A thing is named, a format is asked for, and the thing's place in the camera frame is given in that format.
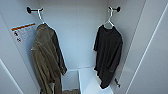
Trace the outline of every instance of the brown jacket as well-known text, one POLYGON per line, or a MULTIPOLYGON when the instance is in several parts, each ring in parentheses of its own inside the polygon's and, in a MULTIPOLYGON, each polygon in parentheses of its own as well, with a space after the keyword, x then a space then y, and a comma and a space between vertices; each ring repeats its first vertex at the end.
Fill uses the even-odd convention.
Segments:
POLYGON ((57 35, 47 24, 39 25, 36 31, 31 52, 40 87, 44 94, 53 94, 50 83, 55 83, 54 94, 62 94, 61 73, 65 74, 67 68, 57 35))

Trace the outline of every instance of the garment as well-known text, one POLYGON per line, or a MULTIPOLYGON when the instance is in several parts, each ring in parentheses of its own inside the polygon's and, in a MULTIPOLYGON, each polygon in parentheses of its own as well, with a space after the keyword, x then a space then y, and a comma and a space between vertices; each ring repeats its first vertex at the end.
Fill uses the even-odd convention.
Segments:
POLYGON ((50 83, 55 83, 54 94, 62 94, 61 73, 67 68, 55 31, 46 23, 37 27, 37 36, 31 49, 36 76, 44 94, 53 94, 50 83))
POLYGON ((113 78, 120 62, 122 44, 121 34, 114 26, 112 29, 106 29, 104 25, 99 27, 94 45, 94 50, 97 51, 94 70, 102 81, 102 89, 106 88, 113 78))

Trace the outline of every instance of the metal hook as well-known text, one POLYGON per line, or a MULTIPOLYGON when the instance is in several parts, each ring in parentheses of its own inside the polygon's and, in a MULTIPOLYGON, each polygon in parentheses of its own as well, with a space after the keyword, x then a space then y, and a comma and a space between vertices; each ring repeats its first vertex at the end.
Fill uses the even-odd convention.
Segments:
POLYGON ((111 7, 109 7, 109 9, 110 9, 110 10, 117 10, 117 12, 120 12, 121 7, 118 7, 118 8, 111 8, 111 7))
POLYGON ((27 12, 28 12, 29 14, 31 13, 31 11, 38 11, 38 10, 31 10, 30 7, 27 7, 27 12))

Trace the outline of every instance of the dark sweater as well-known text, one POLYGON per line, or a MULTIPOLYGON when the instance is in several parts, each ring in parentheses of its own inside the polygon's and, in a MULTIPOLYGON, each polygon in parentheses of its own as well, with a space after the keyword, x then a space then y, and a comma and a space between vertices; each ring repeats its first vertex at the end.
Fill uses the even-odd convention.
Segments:
POLYGON ((95 70, 101 79, 102 89, 109 86, 115 70, 120 62, 122 37, 117 29, 106 29, 100 26, 97 32, 94 50, 97 51, 95 70))

